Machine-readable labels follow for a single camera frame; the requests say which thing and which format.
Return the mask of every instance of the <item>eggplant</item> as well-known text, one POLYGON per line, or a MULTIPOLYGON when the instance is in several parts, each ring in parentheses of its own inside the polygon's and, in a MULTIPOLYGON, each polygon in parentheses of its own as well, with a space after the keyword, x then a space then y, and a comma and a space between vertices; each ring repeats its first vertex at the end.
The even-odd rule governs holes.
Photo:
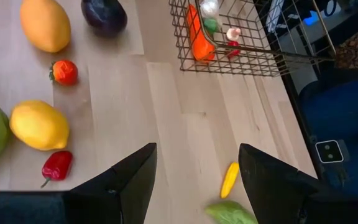
POLYGON ((117 0, 82 0, 81 9, 96 35, 116 37, 127 25, 127 14, 117 0))

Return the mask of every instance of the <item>yellow lemon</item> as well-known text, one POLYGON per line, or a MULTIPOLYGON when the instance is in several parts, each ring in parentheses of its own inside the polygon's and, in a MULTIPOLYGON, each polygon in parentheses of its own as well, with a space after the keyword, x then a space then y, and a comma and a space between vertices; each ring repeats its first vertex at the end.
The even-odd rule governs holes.
POLYGON ((70 21, 55 0, 23 0, 20 19, 25 36, 41 50, 55 53, 70 41, 70 21))
POLYGON ((38 150, 63 149, 67 145, 66 118, 41 100, 26 100, 16 105, 9 126, 18 139, 38 150))

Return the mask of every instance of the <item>red chili pepper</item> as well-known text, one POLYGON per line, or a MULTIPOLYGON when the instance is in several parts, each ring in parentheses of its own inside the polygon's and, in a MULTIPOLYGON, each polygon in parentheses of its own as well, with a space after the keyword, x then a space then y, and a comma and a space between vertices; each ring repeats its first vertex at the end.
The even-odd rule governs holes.
POLYGON ((73 154, 69 151, 54 152, 42 167, 42 175, 46 178, 41 188, 50 180, 64 180, 70 171, 73 154))
MULTIPOLYGON (((230 41, 227 43, 228 46, 238 47, 239 43, 237 41, 230 41)), ((227 58, 231 59, 234 56, 238 56, 240 54, 240 50, 232 50, 230 53, 228 53, 227 58)))

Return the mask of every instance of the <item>light wood surface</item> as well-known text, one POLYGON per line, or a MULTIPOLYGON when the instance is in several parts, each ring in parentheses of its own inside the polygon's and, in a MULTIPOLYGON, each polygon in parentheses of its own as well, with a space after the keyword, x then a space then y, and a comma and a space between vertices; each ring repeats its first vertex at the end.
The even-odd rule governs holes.
MULTIPOLYGON (((204 207, 219 200, 223 175, 249 143, 315 176, 280 78, 179 71, 167 0, 121 0, 129 23, 116 40, 95 37, 80 2, 58 0, 72 29, 59 54, 33 48, 22 33, 21 0, 0 0, 0 107, 44 100, 71 126, 71 175, 44 190, 70 189, 148 142, 158 170, 146 223, 212 223, 204 207), (74 61, 80 83, 51 84, 50 62, 74 61)), ((13 139, 0 156, 0 190, 40 190, 51 152, 13 139)), ((229 199, 251 210, 238 178, 229 199)))

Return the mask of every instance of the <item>wire basket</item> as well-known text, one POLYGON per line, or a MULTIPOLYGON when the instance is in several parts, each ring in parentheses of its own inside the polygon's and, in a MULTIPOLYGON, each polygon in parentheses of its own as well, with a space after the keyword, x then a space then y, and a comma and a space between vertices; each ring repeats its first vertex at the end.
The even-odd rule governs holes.
POLYGON ((170 0, 169 4, 183 71, 276 77, 334 60, 334 46, 313 0, 219 0, 215 18, 219 28, 213 34, 199 13, 201 1, 170 0), (312 27, 302 21, 309 9, 319 17, 312 27), (229 28, 240 28, 238 45, 227 39, 229 28), (328 45, 317 51, 312 43, 320 38, 313 37, 318 32, 328 45), (327 50, 332 52, 329 57, 319 57, 327 50))

